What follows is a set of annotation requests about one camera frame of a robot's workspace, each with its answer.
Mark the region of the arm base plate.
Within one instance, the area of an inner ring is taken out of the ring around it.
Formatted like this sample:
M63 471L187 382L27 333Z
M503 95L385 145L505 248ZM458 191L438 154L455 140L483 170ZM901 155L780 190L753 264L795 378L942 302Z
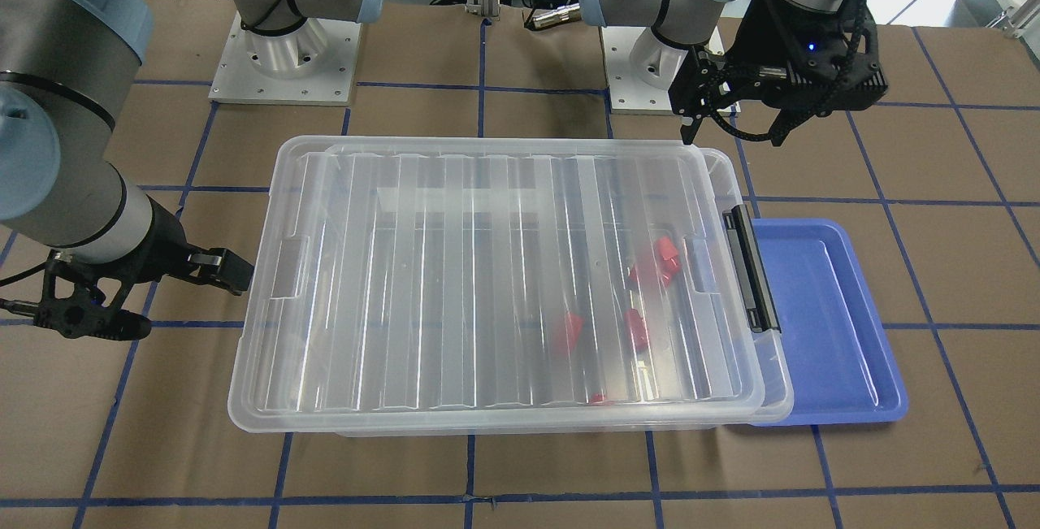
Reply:
M264 37L235 18L209 98L239 106L349 106L360 23L309 19L296 32Z
M601 27L610 111L672 115L669 87L687 52L666 46L648 27Z

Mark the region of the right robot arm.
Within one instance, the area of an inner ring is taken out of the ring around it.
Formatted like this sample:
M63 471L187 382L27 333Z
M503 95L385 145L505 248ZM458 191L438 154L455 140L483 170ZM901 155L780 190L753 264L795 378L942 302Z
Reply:
M190 244L106 159L153 26L144 0L2 0L2 224L105 277L239 295L253 266Z

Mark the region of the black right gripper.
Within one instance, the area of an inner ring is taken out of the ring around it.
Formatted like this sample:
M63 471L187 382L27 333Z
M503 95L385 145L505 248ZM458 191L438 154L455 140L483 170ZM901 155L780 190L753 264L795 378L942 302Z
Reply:
M56 280L96 284L103 277L138 284L168 275L240 296L249 291L254 272L252 263L230 249L187 243L183 226L166 208L124 210L97 239L54 249L49 257L51 285Z

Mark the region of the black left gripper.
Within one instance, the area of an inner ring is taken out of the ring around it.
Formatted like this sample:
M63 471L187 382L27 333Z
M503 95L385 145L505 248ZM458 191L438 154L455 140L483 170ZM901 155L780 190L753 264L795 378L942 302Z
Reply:
M840 0L835 14L818 14L788 0L751 0L738 33L724 54L691 48L672 81L672 111L681 118L680 139L695 143L700 127L712 120L725 133L738 137L728 120L739 100L760 101L778 113L769 126L769 143L783 146L795 129L816 117L821 104L806 108L777 108L787 79L787 56L796 37L837 33L850 37L847 65L851 65L863 34L877 30L865 0Z

